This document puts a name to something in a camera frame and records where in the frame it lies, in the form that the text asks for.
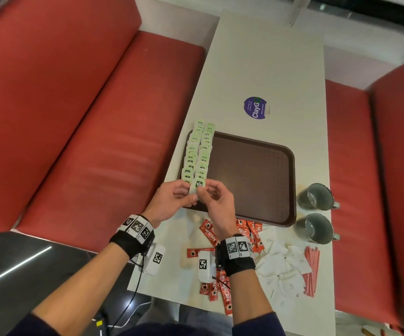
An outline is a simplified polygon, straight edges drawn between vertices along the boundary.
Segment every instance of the dark floor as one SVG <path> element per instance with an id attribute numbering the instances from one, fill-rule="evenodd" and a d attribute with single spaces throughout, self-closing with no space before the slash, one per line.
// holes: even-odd
<path id="1" fill-rule="evenodd" d="M 24 315 L 94 257 L 94 254 L 83 250 L 15 232 L 0 233 L 0 274 L 49 246 L 52 248 L 48 251 L 0 278 L 0 335 L 8 333 Z M 120 316 L 132 297 L 132 292 L 126 290 L 132 270 L 133 265 L 126 266 L 104 301 L 110 322 Z M 137 294 L 118 325 L 123 325 L 135 308 L 147 301 L 150 301 L 149 296 Z M 140 307 L 125 328 L 114 329 L 112 334 L 134 325 L 138 315 L 147 308 L 148 305 Z M 84 335 L 97 336 L 99 333 L 91 324 Z"/>

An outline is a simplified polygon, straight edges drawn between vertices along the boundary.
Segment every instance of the wristband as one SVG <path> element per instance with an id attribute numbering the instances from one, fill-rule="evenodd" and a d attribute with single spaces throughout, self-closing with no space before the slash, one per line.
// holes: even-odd
<path id="1" fill-rule="evenodd" d="M 132 259 L 137 254 L 147 253 L 154 237 L 150 221 L 142 215 L 132 214 L 120 225 L 109 242 L 117 244 Z"/>
<path id="2" fill-rule="evenodd" d="M 216 267 L 223 268 L 227 276 L 255 269 L 250 241 L 240 233 L 227 238 L 216 246 Z"/>

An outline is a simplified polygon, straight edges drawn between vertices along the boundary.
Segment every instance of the gray ceramic mug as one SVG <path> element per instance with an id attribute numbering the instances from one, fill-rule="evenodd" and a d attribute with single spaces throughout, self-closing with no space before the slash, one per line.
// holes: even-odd
<path id="1" fill-rule="evenodd" d="M 334 233 L 330 220 L 320 213 L 311 213 L 300 218 L 295 222 L 294 230 L 298 237 L 310 243 L 328 244 L 340 239 L 340 235 Z"/>
<path id="2" fill-rule="evenodd" d="M 298 195 L 298 205 L 306 210 L 322 210 L 338 209 L 340 204 L 334 201 L 333 194 L 330 189 L 320 183 L 314 183 L 304 189 Z"/>

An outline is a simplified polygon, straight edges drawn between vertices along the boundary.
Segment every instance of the tray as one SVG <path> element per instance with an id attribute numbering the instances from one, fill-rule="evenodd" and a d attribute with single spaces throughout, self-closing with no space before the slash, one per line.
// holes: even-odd
<path id="1" fill-rule="evenodd" d="M 233 193 L 238 218 L 282 227 L 294 224 L 295 157 L 286 146 L 215 132 L 207 178 L 220 180 Z M 191 209 L 208 212 L 202 202 Z"/>

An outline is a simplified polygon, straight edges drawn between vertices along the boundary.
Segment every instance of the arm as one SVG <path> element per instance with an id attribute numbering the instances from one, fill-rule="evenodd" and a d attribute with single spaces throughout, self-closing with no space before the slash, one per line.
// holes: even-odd
<path id="1" fill-rule="evenodd" d="M 208 207 L 214 233 L 219 240 L 223 241 L 239 233 L 236 228 L 233 194 L 223 183 L 207 179 L 205 188 L 198 187 L 197 194 Z M 254 270 L 231 275 L 230 289 L 235 325 L 273 311 Z"/>
<path id="2" fill-rule="evenodd" d="M 163 183 L 142 215 L 157 228 L 181 207 L 195 205 L 197 196 L 188 195 L 189 186 L 183 180 Z M 33 314 L 61 336 L 80 335 L 98 311 L 129 258 L 121 247 L 110 243 L 40 303 Z"/>

